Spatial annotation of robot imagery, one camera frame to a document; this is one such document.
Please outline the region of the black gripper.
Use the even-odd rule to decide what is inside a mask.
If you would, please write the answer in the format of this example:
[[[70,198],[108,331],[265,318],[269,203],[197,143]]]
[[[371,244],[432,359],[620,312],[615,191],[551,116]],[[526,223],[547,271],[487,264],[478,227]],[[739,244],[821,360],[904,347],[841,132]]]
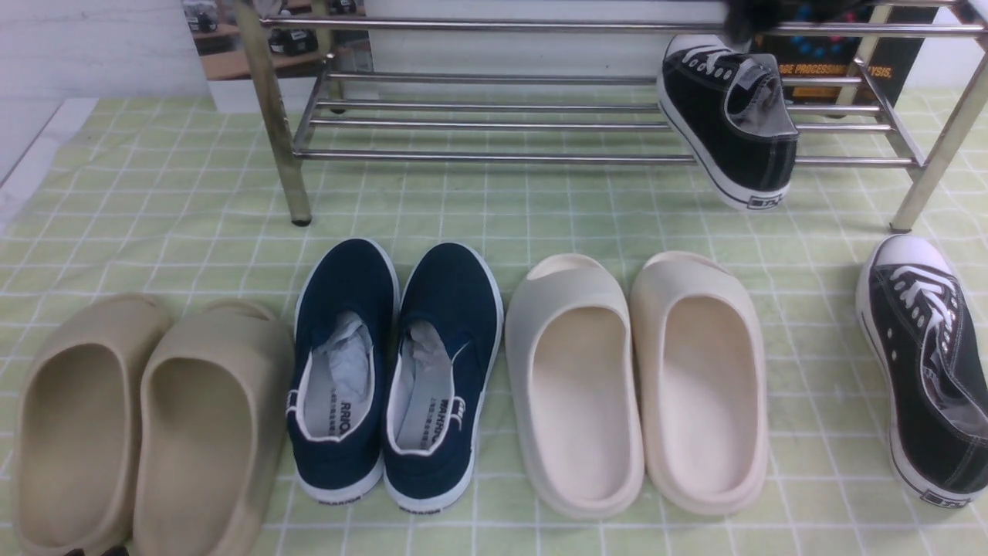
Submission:
[[[780,27],[787,11],[804,11],[812,24],[835,21],[841,15],[874,6],[876,1],[726,1],[726,36],[733,43]]]

